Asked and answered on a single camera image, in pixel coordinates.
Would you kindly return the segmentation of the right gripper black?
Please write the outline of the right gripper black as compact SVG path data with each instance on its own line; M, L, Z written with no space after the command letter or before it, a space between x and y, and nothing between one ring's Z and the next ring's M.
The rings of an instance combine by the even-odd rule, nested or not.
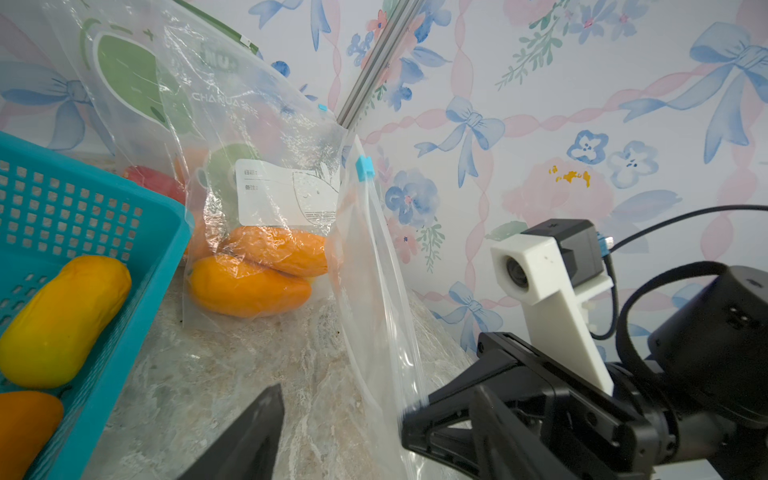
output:
M483 334L478 350L405 415L406 450L477 479L649 479L677 455L670 397L625 367L609 364L605 394L513 334Z

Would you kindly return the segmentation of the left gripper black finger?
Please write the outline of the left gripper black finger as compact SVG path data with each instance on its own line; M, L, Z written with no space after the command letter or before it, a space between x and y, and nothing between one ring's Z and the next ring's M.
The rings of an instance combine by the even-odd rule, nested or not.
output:
M180 480L270 480L285 407L280 384L265 388Z

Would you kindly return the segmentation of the orange mango top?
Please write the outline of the orange mango top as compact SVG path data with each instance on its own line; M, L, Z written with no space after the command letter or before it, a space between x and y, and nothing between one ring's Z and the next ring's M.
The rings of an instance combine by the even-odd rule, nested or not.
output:
M242 226L233 230L222 248L234 256L297 277L328 272L326 238L300 229Z

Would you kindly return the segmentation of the small yellow mango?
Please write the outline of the small yellow mango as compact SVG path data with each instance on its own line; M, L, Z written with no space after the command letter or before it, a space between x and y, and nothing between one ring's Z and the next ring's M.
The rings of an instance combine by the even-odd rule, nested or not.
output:
M114 258L81 256L68 262L2 334L2 375L38 390L72 381L131 287L128 268Z

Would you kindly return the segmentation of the red yellow mango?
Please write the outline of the red yellow mango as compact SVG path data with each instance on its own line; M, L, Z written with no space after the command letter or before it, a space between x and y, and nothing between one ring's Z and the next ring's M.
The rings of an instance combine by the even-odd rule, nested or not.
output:
M130 166L122 177L150 191L158 193L184 204L186 192L183 185L174 177L146 166Z

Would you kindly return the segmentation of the clear zip-top bag green print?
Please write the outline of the clear zip-top bag green print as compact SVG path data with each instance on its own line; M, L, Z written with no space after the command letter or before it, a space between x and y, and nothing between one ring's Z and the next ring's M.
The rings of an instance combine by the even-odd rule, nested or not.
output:
M253 72L242 50L257 47L186 1L45 1L45 18L74 67L93 126L104 135L122 175L146 166L174 177L185 190L190 173L230 144L255 145L269 136L272 111L257 112L243 96L194 87L168 68L160 8L203 29L188 55L225 83L247 83Z

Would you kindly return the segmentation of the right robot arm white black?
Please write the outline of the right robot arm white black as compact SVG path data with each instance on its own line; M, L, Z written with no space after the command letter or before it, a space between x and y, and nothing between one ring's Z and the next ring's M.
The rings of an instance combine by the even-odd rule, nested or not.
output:
M408 414L402 446L474 479L649 479L706 460L725 479L767 475L767 275L701 261L710 283L637 353L618 316L606 394L510 333L480 336L479 360Z

